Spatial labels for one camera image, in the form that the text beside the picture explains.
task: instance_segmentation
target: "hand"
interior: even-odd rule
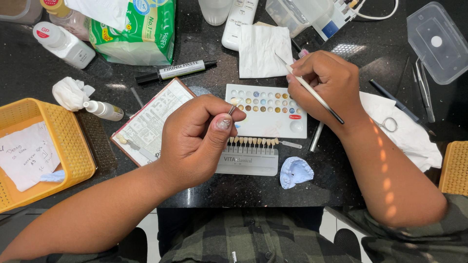
[[[166,120],[162,130],[160,166],[166,188],[172,194],[197,186],[216,171],[230,136],[237,135],[234,122],[246,114],[211,94],[186,102]]]
[[[286,76],[288,92],[312,117],[335,133],[352,129],[367,117],[359,98],[359,69],[326,51],[310,53],[292,64],[292,73],[304,80],[344,120],[341,125],[292,75]]]

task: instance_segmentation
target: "fingernail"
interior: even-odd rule
[[[219,118],[218,122],[216,123],[216,126],[221,130],[227,130],[231,126],[231,120]]]

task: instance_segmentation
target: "remote button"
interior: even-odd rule
[[[244,0],[235,0],[235,5],[242,7],[244,5]]]

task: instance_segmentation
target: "black granite countertop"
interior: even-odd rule
[[[260,0],[254,22],[275,25],[265,11],[265,2],[266,0]],[[406,31],[406,16],[427,2],[429,1],[412,1],[407,6],[405,1],[400,1],[395,15],[383,21],[364,21],[356,18],[325,43],[312,27],[300,33],[295,41],[309,51],[331,51],[339,45],[358,46],[358,52],[342,56],[360,68],[361,91],[377,94],[368,83],[374,78],[427,122],[419,90],[411,85],[411,65],[416,56],[407,43]],[[461,11],[462,7],[464,10],[468,9],[467,3],[457,2],[446,0],[441,3],[452,15],[462,34],[468,37],[466,22],[462,24],[464,14]],[[361,12],[381,16],[388,14],[392,9],[393,1],[368,0]],[[47,14],[43,15],[43,20],[48,20]],[[178,0],[175,23],[173,65],[199,59],[218,61],[217,66],[209,70],[182,76],[180,79],[189,88],[204,88],[215,96],[224,98],[227,83],[287,87],[285,77],[239,79],[238,53],[221,45],[224,25],[209,25],[203,19],[196,2]],[[83,189],[137,167],[107,138],[140,109],[130,87],[135,87],[143,103],[146,103],[167,85],[168,80],[145,85],[144,89],[136,85],[134,76],[143,72],[154,72],[156,67],[112,64],[98,55],[86,69],[79,70],[44,49],[32,36],[31,26],[20,24],[0,22],[0,39],[0,105],[26,97],[57,104],[51,88],[59,80],[69,76],[96,88],[91,99],[109,102],[125,111],[125,117],[119,122],[96,119],[85,112],[77,113],[88,140],[92,141],[99,169],[91,179],[39,200],[29,205],[31,208],[50,208]],[[447,142],[468,139],[467,83],[468,74],[445,86],[437,85],[429,78],[436,122],[428,126],[437,134],[437,137],[431,139],[442,148]],[[302,144],[303,149],[297,150],[283,145],[277,147],[280,152],[280,167],[286,158],[299,156],[314,170],[313,180],[285,190],[279,183],[279,175],[269,177],[215,174],[202,185],[167,199],[160,207],[365,205],[344,149],[330,129],[324,128],[316,152],[308,151],[317,125],[318,121],[309,117],[307,139],[288,139]],[[435,174],[438,172],[439,169],[429,171]]]

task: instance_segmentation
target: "red label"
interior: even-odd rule
[[[44,0],[44,4],[48,6],[55,6],[58,2],[59,0]]]
[[[37,35],[38,35],[39,37],[41,37],[41,38],[48,38],[48,37],[50,37],[49,35],[47,35],[47,34],[41,32],[41,31],[39,31],[39,30],[36,30],[36,33],[37,33]]]
[[[292,114],[292,115],[289,115],[289,118],[290,118],[290,119],[293,119],[293,120],[299,120],[299,119],[301,119],[302,117],[301,117],[301,115]]]

